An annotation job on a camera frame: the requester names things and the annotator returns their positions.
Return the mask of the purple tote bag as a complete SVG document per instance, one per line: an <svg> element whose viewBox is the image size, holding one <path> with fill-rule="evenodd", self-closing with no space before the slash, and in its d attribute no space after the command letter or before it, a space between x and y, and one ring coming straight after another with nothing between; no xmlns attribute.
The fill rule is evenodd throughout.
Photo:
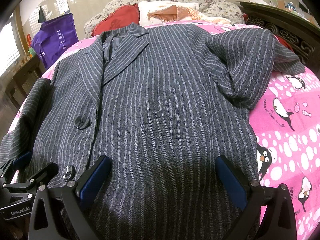
<svg viewBox="0 0 320 240"><path fill-rule="evenodd" d="M72 45L78 42L73 14L64 14L41 24L31 47L48 69Z"/></svg>

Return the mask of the dark carved wooden headboard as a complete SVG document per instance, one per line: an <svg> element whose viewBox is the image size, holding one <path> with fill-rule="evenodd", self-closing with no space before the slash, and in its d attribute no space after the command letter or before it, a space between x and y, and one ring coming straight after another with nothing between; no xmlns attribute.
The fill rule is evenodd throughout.
<svg viewBox="0 0 320 240"><path fill-rule="evenodd" d="M302 64L319 76L319 28L282 9L252 2L240 2L246 23L270 30L284 39Z"/></svg>

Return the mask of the red cushion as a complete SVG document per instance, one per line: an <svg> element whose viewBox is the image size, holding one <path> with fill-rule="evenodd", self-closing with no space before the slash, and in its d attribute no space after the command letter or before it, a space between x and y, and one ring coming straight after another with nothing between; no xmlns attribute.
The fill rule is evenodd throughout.
<svg viewBox="0 0 320 240"><path fill-rule="evenodd" d="M138 4L122 5L107 18L99 22L91 31L92 36L100 35L104 31L115 30L130 25L139 24L140 12Z"/></svg>

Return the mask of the floral quilt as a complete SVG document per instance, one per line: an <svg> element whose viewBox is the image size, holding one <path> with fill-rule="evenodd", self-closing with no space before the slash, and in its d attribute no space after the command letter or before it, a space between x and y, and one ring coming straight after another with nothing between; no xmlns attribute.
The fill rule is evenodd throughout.
<svg viewBox="0 0 320 240"><path fill-rule="evenodd" d="M92 37L93 29L97 24L103 21L107 16L113 13L116 9L123 5L133 5L142 1L168 1L168 2L182 2L182 3L197 3L200 12L207 16L223 17L230 20L234 24L244 24L245 20L240 8L226 0L112 0L108 2L103 11L93 16L84 25L85 38Z"/></svg>

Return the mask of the white wall calendar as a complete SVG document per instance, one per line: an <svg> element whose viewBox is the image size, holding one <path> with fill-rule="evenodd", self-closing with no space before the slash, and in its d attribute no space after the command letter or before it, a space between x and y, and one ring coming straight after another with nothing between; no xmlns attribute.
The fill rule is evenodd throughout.
<svg viewBox="0 0 320 240"><path fill-rule="evenodd" d="M69 6L67 0L56 0L56 4L60 15L64 15L69 12Z"/></svg>

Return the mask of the orange fringed towel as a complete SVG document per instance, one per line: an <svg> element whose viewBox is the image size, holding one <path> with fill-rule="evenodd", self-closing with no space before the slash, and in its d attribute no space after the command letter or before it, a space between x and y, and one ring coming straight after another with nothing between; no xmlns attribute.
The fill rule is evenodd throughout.
<svg viewBox="0 0 320 240"><path fill-rule="evenodd" d="M174 22L183 20L198 20L200 12L190 7L171 5L161 10L148 12L148 19L157 19L161 22Z"/></svg>

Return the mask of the dark wooden side table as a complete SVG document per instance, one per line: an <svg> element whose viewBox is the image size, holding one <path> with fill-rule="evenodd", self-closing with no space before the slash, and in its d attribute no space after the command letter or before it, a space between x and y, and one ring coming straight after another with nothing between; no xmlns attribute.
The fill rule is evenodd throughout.
<svg viewBox="0 0 320 240"><path fill-rule="evenodd" d="M11 81L5 89L5 94L15 106L16 109L21 107L21 104L14 98L16 91L20 92L24 100L27 98L28 93L24 90L23 85L26 83L28 77L35 74L36 80L43 75L41 69L41 60L35 55L30 58L12 77Z"/></svg>

